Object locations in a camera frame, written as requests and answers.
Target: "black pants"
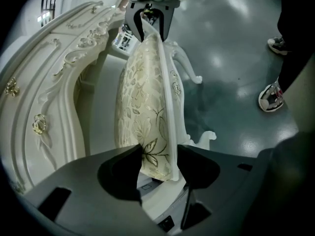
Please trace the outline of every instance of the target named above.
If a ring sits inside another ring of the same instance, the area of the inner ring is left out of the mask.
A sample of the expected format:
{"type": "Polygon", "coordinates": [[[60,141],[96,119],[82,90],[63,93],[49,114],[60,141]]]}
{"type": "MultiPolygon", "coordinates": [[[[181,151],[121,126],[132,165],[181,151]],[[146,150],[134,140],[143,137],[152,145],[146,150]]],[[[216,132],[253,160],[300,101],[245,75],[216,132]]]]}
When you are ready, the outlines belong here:
{"type": "Polygon", "coordinates": [[[278,22],[288,49],[279,85],[283,92],[294,82],[315,51],[315,0],[282,0],[282,12],[278,22]]]}

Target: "white ornate cabinet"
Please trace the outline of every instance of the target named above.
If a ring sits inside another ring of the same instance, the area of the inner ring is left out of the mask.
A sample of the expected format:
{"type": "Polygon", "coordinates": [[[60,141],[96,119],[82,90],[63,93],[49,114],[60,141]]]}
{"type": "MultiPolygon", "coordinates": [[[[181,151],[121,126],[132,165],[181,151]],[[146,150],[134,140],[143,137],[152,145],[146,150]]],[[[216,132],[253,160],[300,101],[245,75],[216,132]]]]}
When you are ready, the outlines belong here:
{"type": "Polygon", "coordinates": [[[43,27],[2,71],[1,160],[19,192],[85,156],[73,94],[123,19],[119,9],[85,3],[43,27]]]}

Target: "gray epoxy floor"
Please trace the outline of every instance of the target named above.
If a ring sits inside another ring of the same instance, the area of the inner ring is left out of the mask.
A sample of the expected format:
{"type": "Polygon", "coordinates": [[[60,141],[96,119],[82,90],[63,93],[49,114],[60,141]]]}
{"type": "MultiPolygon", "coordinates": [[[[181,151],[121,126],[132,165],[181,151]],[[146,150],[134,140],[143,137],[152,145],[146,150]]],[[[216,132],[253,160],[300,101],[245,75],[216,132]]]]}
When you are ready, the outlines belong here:
{"type": "Polygon", "coordinates": [[[279,35],[280,12],[280,0],[184,0],[175,10],[169,40],[186,50],[204,82],[182,76],[185,123],[195,142],[212,130],[218,138],[211,150],[255,157],[298,131],[287,106],[275,113],[258,107],[283,61],[266,44],[279,35]]]}

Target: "black opening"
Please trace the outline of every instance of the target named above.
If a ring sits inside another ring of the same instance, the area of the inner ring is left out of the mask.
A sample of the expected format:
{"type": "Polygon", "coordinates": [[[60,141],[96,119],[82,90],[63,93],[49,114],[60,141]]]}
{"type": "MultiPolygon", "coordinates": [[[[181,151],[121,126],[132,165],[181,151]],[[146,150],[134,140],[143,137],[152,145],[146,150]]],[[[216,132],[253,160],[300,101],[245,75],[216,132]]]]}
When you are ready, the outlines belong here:
{"type": "Polygon", "coordinates": [[[178,145],[177,151],[178,168],[191,190],[207,188],[218,178],[220,166],[215,161],[183,145],[178,145]]]}
{"type": "Polygon", "coordinates": [[[202,204],[195,203],[190,205],[186,218],[182,220],[182,230],[198,224],[210,215],[211,213],[202,204]]]}
{"type": "Polygon", "coordinates": [[[241,163],[237,166],[237,168],[240,168],[245,171],[251,171],[252,170],[252,165],[246,164],[246,163],[241,163]]]}
{"type": "Polygon", "coordinates": [[[55,221],[70,194],[71,191],[68,189],[56,188],[39,206],[38,210],[50,220],[55,221]]]}
{"type": "Polygon", "coordinates": [[[164,219],[162,222],[159,222],[157,225],[166,233],[175,226],[171,216],[168,216],[166,219],[164,219]]]}
{"type": "Polygon", "coordinates": [[[140,192],[137,190],[141,158],[142,147],[137,145],[104,162],[97,172],[98,182],[115,198],[141,204],[140,192]]]}

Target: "pillow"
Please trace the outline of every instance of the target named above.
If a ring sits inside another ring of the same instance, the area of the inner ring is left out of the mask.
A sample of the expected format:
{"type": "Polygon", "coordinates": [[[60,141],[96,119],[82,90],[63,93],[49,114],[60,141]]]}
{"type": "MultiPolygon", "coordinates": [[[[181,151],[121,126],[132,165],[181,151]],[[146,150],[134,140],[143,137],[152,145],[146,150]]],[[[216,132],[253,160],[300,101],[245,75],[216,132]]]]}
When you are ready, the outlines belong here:
{"type": "Polygon", "coordinates": [[[118,148],[141,144],[140,172],[167,181],[173,177],[172,169],[176,170],[177,150],[173,147],[173,136],[169,136],[161,43],[158,35],[149,35],[130,56],[121,73],[116,99],[115,143],[118,148]]]}

